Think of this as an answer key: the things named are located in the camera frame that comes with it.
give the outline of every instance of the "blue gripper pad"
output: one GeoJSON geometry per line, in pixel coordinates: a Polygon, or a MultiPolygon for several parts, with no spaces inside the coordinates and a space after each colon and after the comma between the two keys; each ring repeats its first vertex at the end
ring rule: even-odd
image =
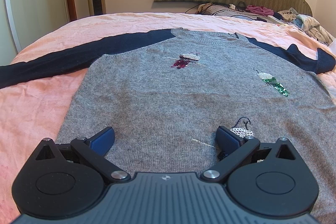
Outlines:
{"type": "Polygon", "coordinates": [[[112,127],[106,127],[93,137],[87,139],[85,143],[97,154],[104,156],[114,144],[114,130],[112,127]]]}
{"type": "Polygon", "coordinates": [[[216,131],[216,142],[222,151],[230,155],[244,144],[244,139],[226,127],[219,126],[216,131]]]}

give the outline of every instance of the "sweater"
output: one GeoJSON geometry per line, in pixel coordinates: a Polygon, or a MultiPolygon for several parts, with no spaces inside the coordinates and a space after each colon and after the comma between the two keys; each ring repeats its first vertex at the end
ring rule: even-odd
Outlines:
{"type": "Polygon", "coordinates": [[[217,161],[219,125],[261,142],[287,137],[318,181],[313,215],[334,224],[336,106],[316,75],[237,33],[172,34],[95,61],[57,142],[112,126],[115,144],[105,157],[127,172],[201,173],[217,161]]]}

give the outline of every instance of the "green sequin patch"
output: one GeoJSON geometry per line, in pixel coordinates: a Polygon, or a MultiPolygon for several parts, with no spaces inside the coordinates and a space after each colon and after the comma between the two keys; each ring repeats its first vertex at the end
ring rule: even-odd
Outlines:
{"type": "Polygon", "coordinates": [[[277,91],[279,91],[282,95],[288,97],[289,91],[284,88],[282,84],[280,84],[273,75],[270,75],[268,73],[257,73],[260,79],[266,83],[267,85],[273,86],[277,91]]]}

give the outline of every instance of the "pink bedsheet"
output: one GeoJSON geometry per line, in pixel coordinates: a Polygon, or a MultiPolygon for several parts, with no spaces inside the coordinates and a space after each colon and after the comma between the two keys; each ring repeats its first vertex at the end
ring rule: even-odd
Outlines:
{"type": "MultiPolygon", "coordinates": [[[[320,47],[336,57],[328,47],[293,26],[217,16],[123,13],[71,22],[25,48],[13,63],[29,61],[50,52],[112,35],[177,27],[238,32],[283,48],[294,43],[312,59],[316,59],[316,49],[320,47]]],[[[84,69],[68,75],[33,80],[0,90],[0,223],[8,223],[19,215],[11,197],[11,184],[40,140],[45,137],[56,138],[71,97],[86,71],[84,69]]],[[[336,68],[319,77],[336,103],[336,68]]]]}

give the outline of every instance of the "triangular cutout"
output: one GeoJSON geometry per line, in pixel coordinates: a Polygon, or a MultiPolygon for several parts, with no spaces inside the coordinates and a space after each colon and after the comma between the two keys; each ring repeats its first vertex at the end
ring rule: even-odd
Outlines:
{"type": "Polygon", "coordinates": [[[36,157],[36,160],[47,160],[55,158],[49,145],[44,145],[40,153],[36,157]]]}
{"type": "Polygon", "coordinates": [[[283,144],[280,147],[280,151],[278,153],[277,158],[280,159],[286,159],[286,160],[295,160],[294,155],[292,154],[292,152],[289,150],[288,146],[286,144],[283,144]]]}

